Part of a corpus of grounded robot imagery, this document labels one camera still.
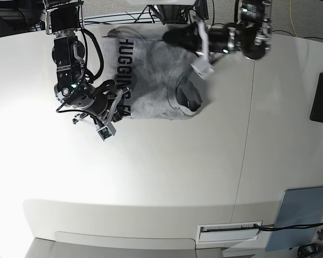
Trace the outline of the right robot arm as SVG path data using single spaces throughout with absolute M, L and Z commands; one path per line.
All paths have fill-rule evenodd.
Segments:
M 93 86 L 103 73 L 104 58 L 96 37 L 85 29 L 83 1 L 44 1 L 43 4 L 46 34 L 55 36 L 52 59 L 57 67 L 57 83 L 54 93 L 61 104 L 56 112 L 75 112 L 73 124 L 81 121 L 93 126 L 102 140 L 115 135 L 112 122 L 120 120 L 117 106 L 129 88 L 117 88 L 114 80 Z M 95 74 L 87 67 L 87 39 L 93 42 L 99 57 L 100 67 Z

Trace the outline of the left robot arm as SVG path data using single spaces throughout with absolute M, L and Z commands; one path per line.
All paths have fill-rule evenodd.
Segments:
M 202 79 L 214 73 L 213 65 L 223 55 L 242 53 L 248 60 L 259 60 L 271 46 L 271 1 L 235 1 L 234 21 L 221 26 L 195 24 L 200 56 L 192 63 Z

